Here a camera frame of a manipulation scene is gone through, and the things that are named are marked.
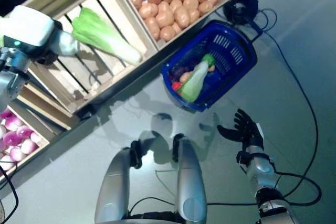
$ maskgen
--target green cabbage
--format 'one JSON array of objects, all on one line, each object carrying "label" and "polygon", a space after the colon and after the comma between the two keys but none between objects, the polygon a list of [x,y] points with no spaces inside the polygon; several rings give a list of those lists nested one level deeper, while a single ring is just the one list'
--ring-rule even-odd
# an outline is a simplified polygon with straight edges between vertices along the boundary
[{"label": "green cabbage", "polygon": [[79,17],[72,21],[72,27],[72,35],[82,43],[92,45],[132,65],[141,61],[140,53],[89,8],[81,9]]}]

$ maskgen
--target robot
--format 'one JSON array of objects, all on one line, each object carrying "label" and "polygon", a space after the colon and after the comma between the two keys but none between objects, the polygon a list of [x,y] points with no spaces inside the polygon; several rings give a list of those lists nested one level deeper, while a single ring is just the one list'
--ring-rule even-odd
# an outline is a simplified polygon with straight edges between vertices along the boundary
[{"label": "robot", "polygon": [[58,55],[72,56],[79,43],[62,31],[62,24],[26,6],[16,6],[8,18],[0,18],[0,112],[29,80],[32,62],[51,65]]},{"label": "robot", "polygon": [[[32,62],[50,65],[58,55],[71,56],[78,42],[62,31],[61,23],[25,6],[16,6],[9,18],[0,19],[0,111],[20,93],[29,79]],[[235,130],[218,126],[220,134],[242,143],[237,162],[247,167],[247,177],[258,206],[257,224],[299,224],[290,204],[277,187],[274,165],[264,153],[263,132],[243,111],[236,113]],[[202,171],[190,143],[183,134],[173,141],[173,161],[178,162],[175,212],[147,212],[131,216],[128,211],[130,168],[142,165],[140,141],[122,149],[112,160],[103,179],[95,224],[204,223],[207,215]]]},{"label": "robot", "polygon": [[[236,159],[247,167],[246,174],[260,215],[256,224],[299,224],[277,187],[274,164],[264,153],[260,125],[241,109],[235,116],[235,130],[220,125],[217,129],[224,138],[242,143],[242,151]],[[173,140],[172,159],[178,163],[176,212],[129,215],[129,170],[141,167],[141,156],[141,143],[133,141],[130,148],[122,149],[113,158],[100,188],[95,224],[205,223],[207,204],[202,171],[190,140],[183,134],[176,135]]]}]

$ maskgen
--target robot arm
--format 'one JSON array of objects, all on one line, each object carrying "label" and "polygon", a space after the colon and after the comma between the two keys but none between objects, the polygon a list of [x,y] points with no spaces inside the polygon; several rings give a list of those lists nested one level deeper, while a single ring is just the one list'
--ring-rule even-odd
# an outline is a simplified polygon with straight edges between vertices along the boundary
[{"label": "robot arm", "polygon": [[28,80],[34,61],[50,65],[58,55],[71,56],[79,44],[62,31],[60,22],[26,6],[16,6],[0,19],[0,112],[15,99]]},{"label": "robot arm", "polygon": [[246,174],[259,209],[260,220],[257,224],[299,224],[291,205],[277,186],[273,164],[264,153],[264,137],[260,125],[240,109],[234,121],[237,130],[229,130],[220,125],[217,128],[223,137],[243,144],[236,159],[239,164],[247,167]]}]

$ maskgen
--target leafy vegetable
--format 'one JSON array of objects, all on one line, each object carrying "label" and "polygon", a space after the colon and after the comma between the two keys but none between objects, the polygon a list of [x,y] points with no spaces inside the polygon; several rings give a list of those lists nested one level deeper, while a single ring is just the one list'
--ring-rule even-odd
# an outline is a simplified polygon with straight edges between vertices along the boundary
[{"label": "leafy vegetable", "polygon": [[215,64],[215,58],[211,54],[206,54],[203,56],[202,61],[207,61],[209,68],[211,68]]},{"label": "leafy vegetable", "polygon": [[83,43],[113,54],[132,65],[141,61],[140,53],[89,8],[81,9],[79,17],[72,21],[72,27],[72,35]]},{"label": "leafy vegetable", "polygon": [[202,61],[194,68],[191,77],[189,77],[189,79],[180,88],[182,91],[181,96],[184,100],[187,102],[196,101],[202,90],[203,81],[208,73],[208,68],[209,66],[207,61]]}]

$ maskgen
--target onion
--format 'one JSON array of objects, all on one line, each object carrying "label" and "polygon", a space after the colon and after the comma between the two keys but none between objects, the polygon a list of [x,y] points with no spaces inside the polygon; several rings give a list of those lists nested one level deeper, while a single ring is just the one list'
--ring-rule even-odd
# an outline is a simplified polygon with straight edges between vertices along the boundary
[{"label": "onion", "polygon": [[6,109],[5,111],[3,111],[3,112],[0,113],[0,118],[4,119],[4,118],[8,118],[8,117],[10,117],[12,115],[14,115],[12,113],[12,111],[10,111],[9,109]]},{"label": "onion", "polygon": [[30,154],[38,148],[38,145],[34,143],[30,138],[23,141],[21,145],[21,151],[25,154]]},{"label": "onion", "polygon": [[35,132],[32,132],[32,134],[30,135],[30,139],[34,142],[34,143],[38,143],[41,141],[41,137],[35,133]]},{"label": "onion", "polygon": [[15,115],[12,115],[6,118],[5,127],[9,131],[15,131],[17,130],[17,128],[19,128],[22,125],[23,125],[23,122],[21,121],[21,119]]},{"label": "onion", "polygon": [[4,141],[0,140],[0,152],[6,150],[7,146],[5,145]]},{"label": "onion", "polygon": [[16,146],[22,142],[23,138],[16,135],[16,132],[8,132],[4,135],[5,145]]},{"label": "onion", "polygon": [[18,161],[18,162],[23,160],[27,156],[27,154],[24,154],[22,150],[20,149],[20,147],[17,147],[17,146],[11,149],[9,155],[12,158],[12,160]]},{"label": "onion", "polygon": [[33,130],[27,125],[22,125],[17,129],[16,135],[22,138],[29,138],[32,132]]},{"label": "onion", "polygon": [[0,159],[0,165],[3,170],[9,170],[15,165],[15,162],[10,156],[6,155]]},{"label": "onion", "polygon": [[0,125],[0,139],[2,139],[5,134],[6,134],[6,128]]}]

